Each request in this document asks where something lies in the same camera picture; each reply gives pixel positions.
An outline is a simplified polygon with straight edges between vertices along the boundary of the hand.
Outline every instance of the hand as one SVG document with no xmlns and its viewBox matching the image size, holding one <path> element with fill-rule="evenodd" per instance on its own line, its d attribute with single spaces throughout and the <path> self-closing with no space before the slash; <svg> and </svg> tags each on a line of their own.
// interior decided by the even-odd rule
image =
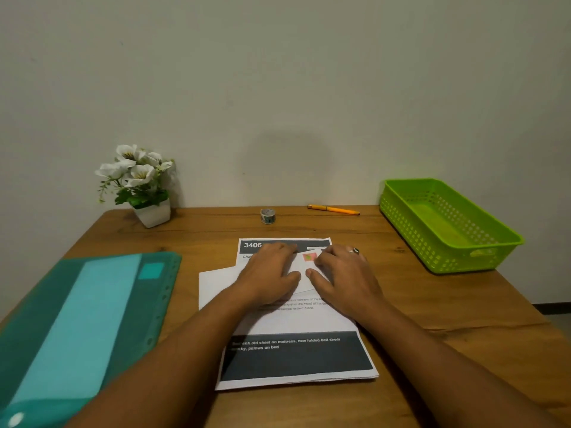
<svg viewBox="0 0 571 428">
<path fill-rule="evenodd" d="M 252 255 L 233 284 L 246 295 L 251 308 L 275 302 L 296 287 L 302 278 L 299 272 L 283 276 L 284 267 L 296 249 L 296 245 L 285 243 L 263 244 Z"/>
<path fill-rule="evenodd" d="M 329 269 L 333 282 L 312 269 L 307 269 L 305 274 L 326 302 L 363 324 L 379 308 L 380 302 L 384 302 L 384 297 L 365 256 L 350 253 L 351 249 L 344 245 L 328 246 L 315 259 L 316 265 Z"/>
</svg>

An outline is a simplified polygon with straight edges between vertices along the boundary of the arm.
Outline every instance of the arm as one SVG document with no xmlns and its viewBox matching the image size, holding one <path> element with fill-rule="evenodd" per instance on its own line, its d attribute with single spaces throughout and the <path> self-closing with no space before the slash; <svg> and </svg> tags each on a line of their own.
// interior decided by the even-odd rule
<svg viewBox="0 0 571 428">
<path fill-rule="evenodd" d="M 333 284 L 307 270 L 325 301 L 375 336 L 443 427 L 562 427 L 553 415 L 487 369 L 419 327 L 382 296 L 367 259 L 347 246 L 326 249 L 316 264 Z"/>
<path fill-rule="evenodd" d="M 282 277 L 296 250 L 264 245 L 237 281 L 92 399 L 68 428 L 176 426 L 194 407 L 220 353 L 248 310 L 275 302 L 297 285 Z"/>
</svg>

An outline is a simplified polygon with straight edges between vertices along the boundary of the potted plant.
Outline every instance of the potted plant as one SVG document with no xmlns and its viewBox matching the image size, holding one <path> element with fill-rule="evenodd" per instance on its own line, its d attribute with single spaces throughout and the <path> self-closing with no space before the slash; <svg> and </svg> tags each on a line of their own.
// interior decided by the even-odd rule
<svg viewBox="0 0 571 428">
<path fill-rule="evenodd" d="M 115 204 L 128 202 L 147 228 L 167 222 L 171 218 L 168 191 L 162 187 L 164 173 L 172 167 L 159 153 L 119 145 L 112 164 L 102 164 L 95 172 L 105 177 L 99 186 L 99 202 L 108 189 L 114 191 Z"/>
</svg>

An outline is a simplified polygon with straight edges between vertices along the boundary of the white flower pot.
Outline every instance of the white flower pot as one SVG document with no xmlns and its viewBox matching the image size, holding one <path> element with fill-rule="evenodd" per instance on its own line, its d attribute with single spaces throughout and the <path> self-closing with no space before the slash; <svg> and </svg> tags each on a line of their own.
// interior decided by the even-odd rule
<svg viewBox="0 0 571 428">
<path fill-rule="evenodd" d="M 167 222 L 171 218 L 171 200 L 166 199 L 159 205 L 150 205 L 144 209 L 133 209 L 147 228 Z"/>
</svg>

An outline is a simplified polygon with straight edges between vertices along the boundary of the person's left hand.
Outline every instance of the person's left hand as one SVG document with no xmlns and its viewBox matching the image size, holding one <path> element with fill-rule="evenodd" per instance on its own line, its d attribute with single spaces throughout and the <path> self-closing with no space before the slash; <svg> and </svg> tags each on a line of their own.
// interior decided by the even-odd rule
<svg viewBox="0 0 571 428">
<path fill-rule="evenodd" d="M 252 255 L 233 284 L 246 295 L 252 308 L 275 302 L 297 285 L 302 278 L 299 272 L 283 276 L 284 267 L 296 249 L 296 245 L 285 243 L 263 244 Z"/>
</svg>

